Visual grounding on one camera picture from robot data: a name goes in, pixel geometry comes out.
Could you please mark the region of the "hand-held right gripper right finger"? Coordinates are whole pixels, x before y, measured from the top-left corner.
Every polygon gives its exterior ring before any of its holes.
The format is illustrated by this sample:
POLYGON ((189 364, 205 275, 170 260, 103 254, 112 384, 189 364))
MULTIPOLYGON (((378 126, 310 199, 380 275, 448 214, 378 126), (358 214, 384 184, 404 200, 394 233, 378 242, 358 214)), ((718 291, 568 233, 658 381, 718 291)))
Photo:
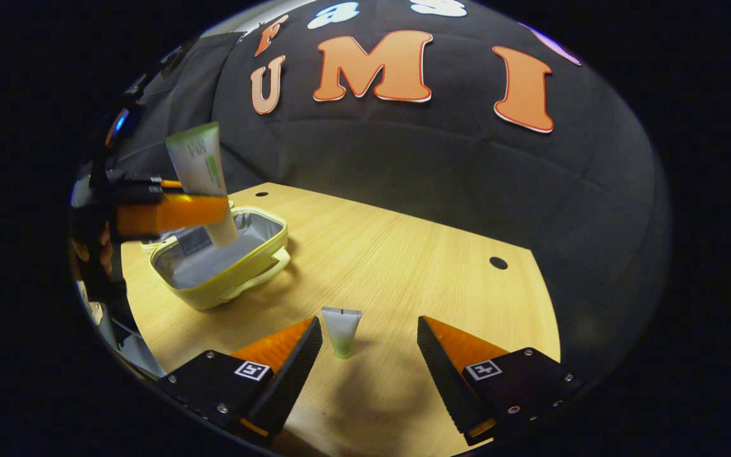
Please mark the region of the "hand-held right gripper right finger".
POLYGON ((430 316, 418 319, 417 344, 469 445, 527 433, 585 387, 574 370, 533 347, 507 351, 430 316))

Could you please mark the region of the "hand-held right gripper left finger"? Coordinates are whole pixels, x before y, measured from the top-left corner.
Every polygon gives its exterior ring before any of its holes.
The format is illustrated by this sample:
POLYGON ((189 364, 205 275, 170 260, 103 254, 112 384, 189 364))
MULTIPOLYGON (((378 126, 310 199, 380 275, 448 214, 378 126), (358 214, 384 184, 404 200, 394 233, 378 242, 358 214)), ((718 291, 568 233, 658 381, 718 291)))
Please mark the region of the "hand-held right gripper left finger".
POLYGON ((316 316, 230 355, 206 350, 162 376, 168 399, 251 442, 280 434, 322 347, 316 316))

